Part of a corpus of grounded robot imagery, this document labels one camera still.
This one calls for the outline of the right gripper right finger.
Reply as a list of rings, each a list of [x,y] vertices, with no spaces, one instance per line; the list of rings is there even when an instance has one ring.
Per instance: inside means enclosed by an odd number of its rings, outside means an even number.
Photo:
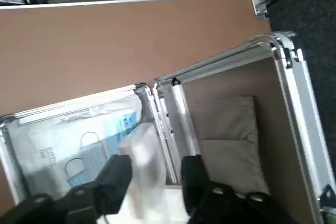
[[[188,223],[288,223],[289,214],[268,194],[240,194],[209,178],[200,155],[185,156],[181,184]]]

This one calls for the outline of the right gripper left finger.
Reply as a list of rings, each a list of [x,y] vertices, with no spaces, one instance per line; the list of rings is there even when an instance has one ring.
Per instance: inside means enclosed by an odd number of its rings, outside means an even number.
[[[63,197],[29,196],[1,216],[1,223],[96,223],[119,212],[132,179],[131,158],[112,155],[97,177]]]

